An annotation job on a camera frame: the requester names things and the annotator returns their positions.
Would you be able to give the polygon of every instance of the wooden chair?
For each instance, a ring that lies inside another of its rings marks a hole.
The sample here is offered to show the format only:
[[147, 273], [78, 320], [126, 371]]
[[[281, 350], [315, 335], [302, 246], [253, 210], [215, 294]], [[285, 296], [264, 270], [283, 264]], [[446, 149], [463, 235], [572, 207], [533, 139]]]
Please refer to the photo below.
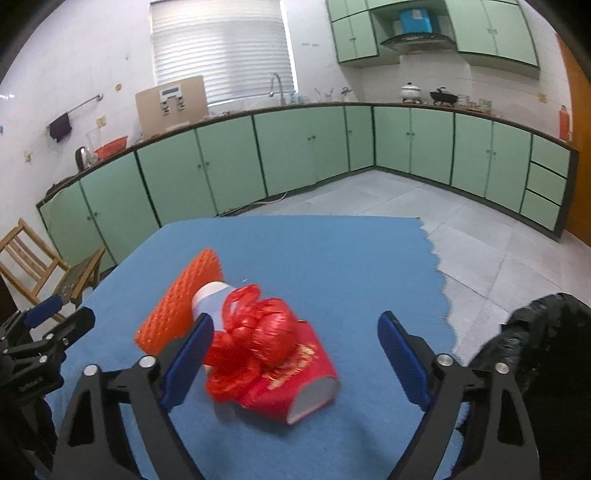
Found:
[[[28, 236], [30, 240], [39, 247], [39, 249], [49, 257], [49, 263], [39, 259], [31, 248], [19, 237], [23, 233]], [[42, 302], [37, 295], [43, 285], [51, 277], [56, 268], [60, 267], [64, 270], [64, 276], [61, 278], [54, 295], [61, 297], [64, 305], [72, 302], [76, 308], [82, 302], [82, 291], [86, 287], [93, 287], [99, 284], [99, 267], [100, 259], [105, 253], [105, 247], [99, 248], [94, 254], [83, 260], [73, 267], [65, 262], [57, 253], [55, 253], [49, 246], [29, 227], [21, 218], [18, 221], [18, 226], [10, 230], [8, 235], [0, 240], [0, 254], [6, 251], [12, 259], [22, 268], [28, 277], [31, 277], [35, 282], [35, 286], [29, 289], [25, 284], [17, 278], [14, 272], [10, 271], [0, 261], [0, 273], [33, 305], [38, 305]], [[58, 322], [62, 322], [64, 317], [60, 314], [54, 317]]]

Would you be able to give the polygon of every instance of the blue box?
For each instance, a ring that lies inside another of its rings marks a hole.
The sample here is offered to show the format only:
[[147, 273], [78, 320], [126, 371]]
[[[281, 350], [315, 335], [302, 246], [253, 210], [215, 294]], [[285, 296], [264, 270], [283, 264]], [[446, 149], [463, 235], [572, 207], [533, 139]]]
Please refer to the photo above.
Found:
[[433, 33], [429, 13], [424, 8], [411, 8], [400, 12], [403, 33]]

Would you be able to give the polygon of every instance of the kitchen counter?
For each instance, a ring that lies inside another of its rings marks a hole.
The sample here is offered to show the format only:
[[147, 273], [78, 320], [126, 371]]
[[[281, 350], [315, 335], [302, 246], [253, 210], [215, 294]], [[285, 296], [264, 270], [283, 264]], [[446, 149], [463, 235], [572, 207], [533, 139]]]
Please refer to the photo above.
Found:
[[207, 119], [126, 149], [37, 204], [54, 246], [102, 269], [172, 222], [379, 168], [483, 203], [553, 239], [569, 214], [579, 153], [479, 112], [409, 103], [286, 105]]
[[255, 110], [245, 110], [243, 112], [232, 113], [230, 115], [220, 115], [220, 116], [217, 116], [214, 118], [209, 118], [206, 120], [202, 120], [202, 121], [197, 122], [195, 124], [188, 125], [186, 127], [182, 127], [179, 129], [175, 129], [173, 131], [166, 132], [165, 134], [157, 135], [155, 137], [152, 137], [152, 138], [149, 138], [149, 139], [144, 140], [142, 142], [139, 142], [135, 145], [132, 145], [132, 146], [126, 148], [125, 150], [118, 153], [117, 155], [113, 155], [112, 157], [101, 161], [100, 163], [94, 165], [93, 167], [88, 168], [80, 173], [77, 173], [76, 175], [71, 176], [71, 177], [68, 177], [67, 179], [65, 179], [65, 181], [62, 180], [60, 183], [57, 183], [56, 184], [57, 187], [50, 189], [51, 193], [46, 195], [45, 198], [43, 198], [43, 200], [41, 200], [40, 202], [37, 203], [37, 208], [39, 208], [44, 203], [48, 202], [61, 189], [64, 189], [64, 188], [72, 185], [73, 183], [80, 180], [82, 177], [92, 173], [93, 171], [95, 171], [101, 167], [104, 167], [105, 165], [109, 164], [112, 161], [117, 160], [117, 158], [123, 157], [123, 156], [127, 155], [128, 153], [136, 151], [139, 148], [146, 147], [146, 146], [151, 145], [155, 142], [159, 142], [159, 141], [164, 140], [166, 138], [173, 137], [175, 135], [190, 131], [195, 128], [204, 127], [206, 125], [212, 125], [212, 124], [216, 124], [219, 122], [225, 122], [225, 121], [228, 121], [228, 120], [231, 120], [234, 118], [240, 118], [243, 116], [257, 115], [259, 113], [276, 112], [276, 111], [292, 110], [292, 109], [300, 109], [300, 108], [318, 108], [318, 107], [326, 107], [326, 106], [355, 106], [355, 105], [358, 105], [358, 106], [399, 106], [399, 107], [440, 110], [440, 111], [446, 111], [446, 112], [461, 113], [462, 115], [474, 116], [474, 117], [478, 117], [478, 118], [492, 120], [497, 123], [510, 125], [512, 127], [516, 127], [521, 130], [530, 132], [530, 133], [537, 135], [541, 138], [545, 138], [545, 139], [547, 139], [557, 145], [560, 145], [561, 147], [567, 148], [571, 151], [576, 151], [573, 147], [568, 145], [568, 143], [563, 142], [562, 140], [559, 140], [558, 138], [552, 137], [551, 135], [548, 135], [544, 132], [536, 130], [535, 128], [530, 128], [525, 125], [521, 125], [517, 122], [512, 122], [510, 120], [506, 120], [503, 118], [497, 118], [495, 116], [487, 115], [485, 113], [475, 112], [475, 111], [471, 111], [471, 110], [464, 110], [464, 109], [460, 109], [460, 108], [436, 106], [436, 105], [419, 105], [419, 104], [414, 104], [414, 103], [367, 103], [367, 102], [347, 102], [347, 103], [335, 102], [335, 103], [305, 103], [305, 104], [298, 103], [298, 104], [290, 104], [290, 105], [284, 105], [284, 106], [266, 107], [266, 108], [255, 109]]

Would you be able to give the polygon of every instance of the faucet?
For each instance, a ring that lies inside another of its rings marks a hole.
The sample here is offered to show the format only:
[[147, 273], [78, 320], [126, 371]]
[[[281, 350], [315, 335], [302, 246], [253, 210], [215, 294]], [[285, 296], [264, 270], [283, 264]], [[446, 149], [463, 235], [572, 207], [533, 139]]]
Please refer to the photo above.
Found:
[[281, 104], [285, 105], [285, 96], [283, 95], [283, 84], [281, 83], [281, 77], [277, 72], [274, 72], [273, 75], [271, 75], [271, 93], [269, 94], [269, 96], [272, 97], [275, 95], [275, 91], [273, 90], [273, 87], [275, 85], [275, 77], [277, 77], [277, 80], [279, 81], [279, 91], [281, 92]]

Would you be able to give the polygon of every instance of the black pot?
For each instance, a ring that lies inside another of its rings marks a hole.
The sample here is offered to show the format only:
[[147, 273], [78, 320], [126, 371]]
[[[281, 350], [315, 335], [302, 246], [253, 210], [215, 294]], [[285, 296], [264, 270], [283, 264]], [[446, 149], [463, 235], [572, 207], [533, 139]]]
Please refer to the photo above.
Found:
[[442, 92], [440, 88], [431, 92], [431, 98], [435, 105], [439, 103], [440, 105], [443, 103], [449, 103], [450, 105], [455, 105], [457, 103], [457, 95], [452, 95], [451, 93]]

